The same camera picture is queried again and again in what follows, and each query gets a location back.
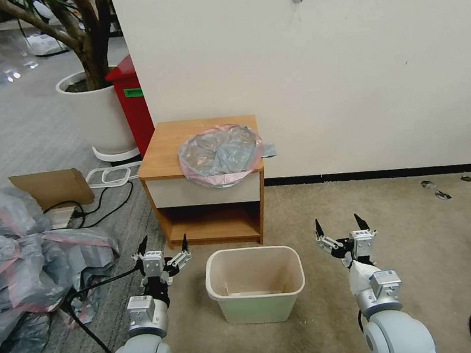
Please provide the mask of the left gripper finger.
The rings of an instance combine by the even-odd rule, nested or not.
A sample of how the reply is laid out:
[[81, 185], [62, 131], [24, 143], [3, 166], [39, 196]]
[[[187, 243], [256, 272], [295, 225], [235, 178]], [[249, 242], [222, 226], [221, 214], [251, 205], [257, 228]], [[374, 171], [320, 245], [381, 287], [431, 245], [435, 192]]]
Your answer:
[[189, 245], [187, 241], [186, 234], [184, 234], [182, 241], [181, 251], [165, 261], [166, 272], [170, 274], [177, 274], [180, 270], [186, 265], [186, 263], [191, 259], [191, 252], [189, 250]]
[[147, 246], [147, 243], [148, 243], [147, 241], [148, 241], [148, 236], [146, 235], [142, 239], [142, 241], [140, 242], [136, 253], [131, 256], [131, 258], [135, 262], [143, 259], [144, 255], [145, 255], [145, 252], [146, 252], [146, 246]]

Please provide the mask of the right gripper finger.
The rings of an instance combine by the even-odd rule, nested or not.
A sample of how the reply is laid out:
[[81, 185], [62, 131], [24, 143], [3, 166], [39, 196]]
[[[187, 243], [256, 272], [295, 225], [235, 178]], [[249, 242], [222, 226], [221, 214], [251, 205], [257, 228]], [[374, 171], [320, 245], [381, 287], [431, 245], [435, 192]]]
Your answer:
[[344, 258], [343, 243], [329, 238], [317, 219], [315, 219], [316, 244], [335, 258]]
[[372, 236], [376, 236], [377, 234], [377, 230], [376, 229], [373, 229], [371, 228], [367, 222], [362, 219], [357, 213], [354, 213], [354, 219], [356, 220], [357, 222], [357, 225], [359, 227], [359, 230], [366, 230], [368, 231]]

